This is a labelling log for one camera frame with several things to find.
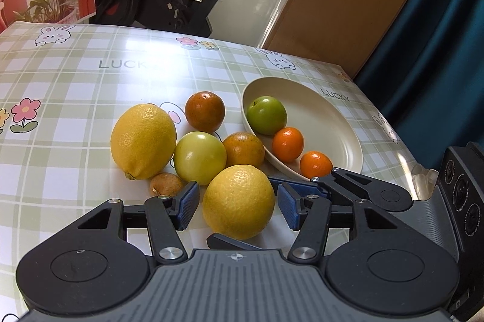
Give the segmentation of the checkered cartoon tablecloth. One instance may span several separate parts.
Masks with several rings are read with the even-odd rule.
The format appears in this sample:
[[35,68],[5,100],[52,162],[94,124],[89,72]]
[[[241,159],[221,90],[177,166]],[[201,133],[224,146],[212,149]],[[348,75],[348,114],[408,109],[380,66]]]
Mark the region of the checkered cartoon tablecloth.
[[416,161],[384,116],[339,66],[232,42],[138,28],[72,25],[64,42],[17,22],[1,35],[1,318],[24,314],[15,271],[44,239],[111,197],[139,204],[147,181],[113,162],[118,118],[139,103],[160,106],[187,133],[186,100],[216,93],[220,138],[243,129],[240,96],[262,77],[320,93],[353,127],[364,174],[413,190]]

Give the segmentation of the large yellow lemon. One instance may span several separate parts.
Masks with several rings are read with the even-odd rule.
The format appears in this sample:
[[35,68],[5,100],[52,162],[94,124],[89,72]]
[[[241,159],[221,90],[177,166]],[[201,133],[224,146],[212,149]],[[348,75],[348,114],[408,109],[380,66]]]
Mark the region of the large yellow lemon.
[[129,108],[116,122],[110,140],[113,160],[130,180],[151,179],[162,172],[175,144],[171,117],[151,103]]

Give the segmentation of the cream oval plate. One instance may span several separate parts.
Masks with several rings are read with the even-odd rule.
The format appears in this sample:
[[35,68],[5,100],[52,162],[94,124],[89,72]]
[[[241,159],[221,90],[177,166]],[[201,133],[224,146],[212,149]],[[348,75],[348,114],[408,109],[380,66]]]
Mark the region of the cream oval plate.
[[[363,151],[355,131],[344,116],[315,90],[289,79],[264,77],[244,87],[240,99],[242,121],[247,132],[257,134],[246,117],[250,104],[258,97],[271,96],[281,102],[287,113],[287,125],[298,129],[304,138],[304,152],[318,151],[333,166],[360,173]],[[266,150],[267,161],[290,179],[306,180],[299,160],[285,164],[272,154],[272,137],[257,134]]]

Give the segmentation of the green apple in plate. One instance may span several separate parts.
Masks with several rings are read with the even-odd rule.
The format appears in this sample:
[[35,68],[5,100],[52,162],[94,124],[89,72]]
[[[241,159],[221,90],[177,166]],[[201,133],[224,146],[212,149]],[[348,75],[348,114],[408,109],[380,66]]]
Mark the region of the green apple in plate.
[[271,96],[254,99],[246,111],[246,118],[255,132],[268,136],[274,135],[287,124],[286,108]]

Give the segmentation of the yellow lemon near gripper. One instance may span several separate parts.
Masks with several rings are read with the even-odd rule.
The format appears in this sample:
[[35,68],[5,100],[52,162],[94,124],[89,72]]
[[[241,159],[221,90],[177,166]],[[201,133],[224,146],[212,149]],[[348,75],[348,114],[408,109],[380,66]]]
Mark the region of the yellow lemon near gripper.
[[274,205],[274,190],[264,172],[250,165],[230,166],[208,185],[203,216],[212,231],[246,240],[264,230]]

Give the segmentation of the small orange kumquat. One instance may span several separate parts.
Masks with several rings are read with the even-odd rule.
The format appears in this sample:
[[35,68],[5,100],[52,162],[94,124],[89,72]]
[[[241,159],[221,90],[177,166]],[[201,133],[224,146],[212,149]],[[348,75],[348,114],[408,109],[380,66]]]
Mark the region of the small orange kumquat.
[[333,164],[325,154],[311,151],[305,153],[301,157],[299,168],[304,177],[312,179],[314,177],[324,177],[330,174],[333,169]]
[[303,134],[293,127],[285,127],[279,130],[272,138],[273,155],[285,163],[296,160],[301,155],[303,147]]

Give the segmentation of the dark teal curtain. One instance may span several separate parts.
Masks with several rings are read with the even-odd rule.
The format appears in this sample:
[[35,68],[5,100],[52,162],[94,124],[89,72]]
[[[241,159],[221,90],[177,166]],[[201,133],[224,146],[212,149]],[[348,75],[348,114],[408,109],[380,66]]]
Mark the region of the dark teal curtain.
[[483,0],[407,0],[355,83],[418,163],[483,142]]

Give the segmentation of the yellow-green apple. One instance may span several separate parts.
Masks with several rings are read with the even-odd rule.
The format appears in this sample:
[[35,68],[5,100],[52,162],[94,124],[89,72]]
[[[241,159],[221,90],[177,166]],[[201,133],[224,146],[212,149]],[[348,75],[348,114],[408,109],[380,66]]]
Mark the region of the yellow-green apple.
[[205,132],[190,132],[176,144],[175,171],[186,182],[208,185],[226,167],[226,149],[222,142]]

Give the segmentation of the orange mandarin beside plate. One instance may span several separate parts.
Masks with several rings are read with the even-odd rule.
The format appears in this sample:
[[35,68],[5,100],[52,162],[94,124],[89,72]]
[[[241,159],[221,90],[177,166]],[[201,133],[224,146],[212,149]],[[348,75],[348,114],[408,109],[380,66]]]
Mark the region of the orange mandarin beside plate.
[[232,133],[223,141],[226,149],[226,166],[252,165],[260,167],[265,159],[262,142],[251,133]]

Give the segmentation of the small brown fruit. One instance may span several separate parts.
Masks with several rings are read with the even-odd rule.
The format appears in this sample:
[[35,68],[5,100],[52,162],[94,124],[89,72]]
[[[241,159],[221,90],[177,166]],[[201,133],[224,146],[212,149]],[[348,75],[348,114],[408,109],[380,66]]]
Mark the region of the small brown fruit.
[[172,173],[161,173],[154,176],[149,184],[149,190],[155,196],[166,195],[175,197],[186,185],[185,180]]

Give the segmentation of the small orange kumquat front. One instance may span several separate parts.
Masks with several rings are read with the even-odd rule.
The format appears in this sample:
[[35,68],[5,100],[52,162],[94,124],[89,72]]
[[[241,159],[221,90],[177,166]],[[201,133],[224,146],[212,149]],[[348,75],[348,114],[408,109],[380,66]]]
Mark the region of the small orange kumquat front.
[[324,177],[330,174],[333,169],[333,164],[325,154],[311,151],[305,153],[301,157],[299,168],[304,177],[312,179],[314,177]]

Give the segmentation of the dark orange mandarin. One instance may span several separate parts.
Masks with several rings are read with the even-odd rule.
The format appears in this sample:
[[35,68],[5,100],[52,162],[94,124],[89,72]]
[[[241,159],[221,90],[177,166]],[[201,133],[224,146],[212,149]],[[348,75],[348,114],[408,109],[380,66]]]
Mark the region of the dark orange mandarin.
[[226,107],[222,99],[210,91],[193,94],[185,104],[185,116],[196,130],[205,133],[217,131],[225,118]]

